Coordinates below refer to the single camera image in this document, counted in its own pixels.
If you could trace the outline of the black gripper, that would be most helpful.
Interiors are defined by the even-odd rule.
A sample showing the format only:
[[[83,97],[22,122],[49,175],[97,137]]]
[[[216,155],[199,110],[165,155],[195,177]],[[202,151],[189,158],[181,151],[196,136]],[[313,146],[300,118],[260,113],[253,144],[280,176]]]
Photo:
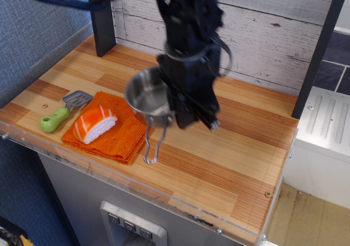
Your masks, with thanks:
[[[218,129],[219,104],[213,83],[219,76],[220,47],[206,45],[186,53],[165,45],[164,52],[157,61],[160,77],[169,87],[167,99],[170,110],[176,112],[178,127],[185,129],[200,120],[209,130]]]

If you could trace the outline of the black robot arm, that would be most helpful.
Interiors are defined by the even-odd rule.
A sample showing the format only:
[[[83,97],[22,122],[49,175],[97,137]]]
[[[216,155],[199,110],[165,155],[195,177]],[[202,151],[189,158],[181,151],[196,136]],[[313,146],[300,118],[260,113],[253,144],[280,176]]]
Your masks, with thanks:
[[[219,127],[213,83],[219,74],[224,43],[217,29],[223,11],[218,0],[156,0],[165,24],[164,54],[157,57],[160,78],[168,86],[170,109],[178,127],[201,120]]]

